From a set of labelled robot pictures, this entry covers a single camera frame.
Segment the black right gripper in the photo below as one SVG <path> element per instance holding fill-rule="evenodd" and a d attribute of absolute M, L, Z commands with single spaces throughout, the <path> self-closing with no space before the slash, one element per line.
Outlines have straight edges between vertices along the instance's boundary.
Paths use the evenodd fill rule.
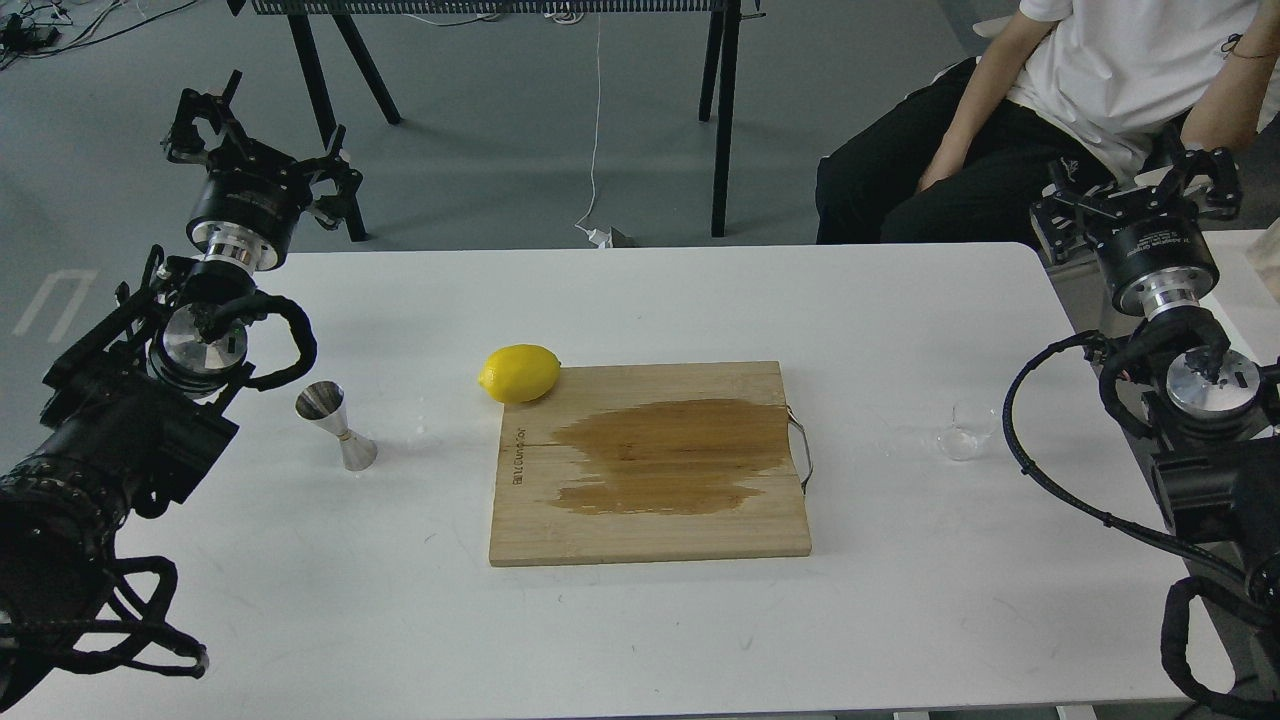
<path fill-rule="evenodd" d="M 1098 259 L 1110 302 L 1129 316 L 1197 307 L 1220 272 L 1199 218 L 1238 218 L 1243 190 L 1229 149 L 1188 147 L 1170 122 L 1149 169 L 1133 181 L 1103 181 L 1074 159 L 1048 164 L 1050 183 L 1030 205 L 1046 266 Z"/>

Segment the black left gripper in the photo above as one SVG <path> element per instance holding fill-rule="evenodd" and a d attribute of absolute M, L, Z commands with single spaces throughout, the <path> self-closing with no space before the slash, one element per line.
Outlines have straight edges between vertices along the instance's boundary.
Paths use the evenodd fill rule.
<path fill-rule="evenodd" d="M 187 224 L 200 258 L 242 272 L 270 272 L 287 260 L 303 213 L 326 231 L 339 225 L 362 231 L 357 195 L 364 176 L 343 154 L 343 124 L 333 131 L 321 156 L 293 161 L 283 176 L 233 165 L 262 156 L 262 145 L 244 132 L 230 109 L 242 77 L 241 70 L 232 70 L 220 94 L 183 90 L 163 150 L 169 163 L 207 167 Z"/>

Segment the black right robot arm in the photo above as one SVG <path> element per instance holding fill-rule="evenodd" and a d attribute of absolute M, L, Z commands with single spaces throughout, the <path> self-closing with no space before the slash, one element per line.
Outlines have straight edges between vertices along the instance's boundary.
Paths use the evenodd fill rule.
<path fill-rule="evenodd" d="M 1138 319 L 1125 337 L 1083 331 L 1047 346 L 1015 375 L 1001 407 L 1004 438 L 1021 473 L 1105 527 L 1212 570 L 1175 582 L 1165 600 L 1161 664 L 1202 707 L 1236 719 L 1275 719 L 1277 701 L 1210 689 L 1188 660 L 1190 605 L 1202 600 L 1254 637 L 1277 671 L 1277 365 L 1231 347 L 1203 300 L 1220 279 L 1201 232 L 1233 219 L 1243 192 L 1225 147 L 1188 149 L 1178 123 L 1157 143 L 1152 184 L 1087 188 L 1059 167 L 1030 208 L 1048 260 L 1089 249 L 1110 305 Z M 1021 383 L 1056 354 L 1082 348 L 1097 369 L 1105 411 L 1149 446 L 1149 483 L 1164 530 L 1112 515 L 1064 489 L 1025 451 L 1014 424 Z"/>

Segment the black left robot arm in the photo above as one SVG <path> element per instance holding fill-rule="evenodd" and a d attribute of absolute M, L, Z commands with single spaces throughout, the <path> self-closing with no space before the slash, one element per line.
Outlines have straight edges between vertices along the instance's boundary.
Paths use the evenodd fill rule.
<path fill-rule="evenodd" d="M 50 436 L 3 477 L 3 707 L 54 670 L 119 667 L 200 678 L 206 647 L 168 619 L 177 566 L 124 559 L 116 533 L 183 503 L 238 432 L 242 389 L 270 391 L 317 360 L 311 320 L 255 274 L 279 268 L 303 214 L 353 220 L 361 174 L 337 126 L 321 156 L 251 138 L 220 94 L 186 90 L 164 140 L 168 161 L 205 170 L 187 225 L 196 255 L 154 246 L 138 288 L 47 370 Z"/>

